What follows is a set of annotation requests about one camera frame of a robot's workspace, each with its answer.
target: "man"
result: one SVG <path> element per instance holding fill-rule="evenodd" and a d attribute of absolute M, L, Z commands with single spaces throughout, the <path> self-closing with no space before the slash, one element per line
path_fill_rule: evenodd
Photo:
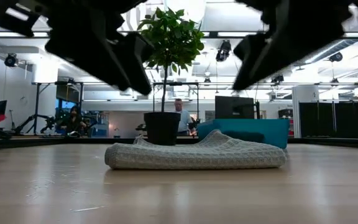
<path fill-rule="evenodd" d="M 187 110 L 183 110 L 183 102 L 181 99 L 175 100 L 175 112 L 180 113 L 180 121 L 178 128 L 178 136 L 188 136 L 188 127 L 187 124 L 192 123 L 190 113 Z"/>

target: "black plant pot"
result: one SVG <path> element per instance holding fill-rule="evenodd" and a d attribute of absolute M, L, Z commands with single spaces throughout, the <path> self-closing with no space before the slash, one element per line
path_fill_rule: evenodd
<path fill-rule="evenodd" d="M 152 112 L 144 114 L 149 142 L 174 146 L 177 141 L 180 113 Z"/>

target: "tripod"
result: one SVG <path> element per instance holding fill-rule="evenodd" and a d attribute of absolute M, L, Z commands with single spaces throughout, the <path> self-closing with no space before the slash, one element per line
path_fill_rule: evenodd
<path fill-rule="evenodd" d="M 13 111 L 13 110 L 9 110 L 9 112 L 10 112 L 10 114 L 11 114 L 11 130 L 14 131 L 14 130 L 16 129 L 16 125 L 15 125 L 15 122 L 13 122 L 12 111 Z"/>

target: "plant stem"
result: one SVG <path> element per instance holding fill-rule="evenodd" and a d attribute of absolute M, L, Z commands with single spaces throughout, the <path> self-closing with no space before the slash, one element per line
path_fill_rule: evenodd
<path fill-rule="evenodd" d="M 167 90 L 167 78 L 168 78 L 168 65 L 164 66 L 164 84 L 162 86 L 162 99 L 161 99 L 161 112 L 164 112 L 165 106 L 165 91 Z"/>

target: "pillar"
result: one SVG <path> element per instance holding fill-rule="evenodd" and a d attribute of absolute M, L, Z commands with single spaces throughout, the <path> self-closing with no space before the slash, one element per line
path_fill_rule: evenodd
<path fill-rule="evenodd" d="M 316 102 L 319 100 L 318 86 L 302 85 L 292 88 L 293 129 L 294 137 L 301 137 L 299 103 Z"/>
<path fill-rule="evenodd" d="M 34 83 L 54 83 L 57 81 L 58 64 L 50 60 L 41 60 L 33 65 Z M 41 85 L 42 91 L 47 85 Z M 56 86 L 54 84 L 46 87 L 39 95 L 38 114 L 55 116 Z M 46 122 L 43 118 L 37 119 L 37 133 L 44 128 Z"/>

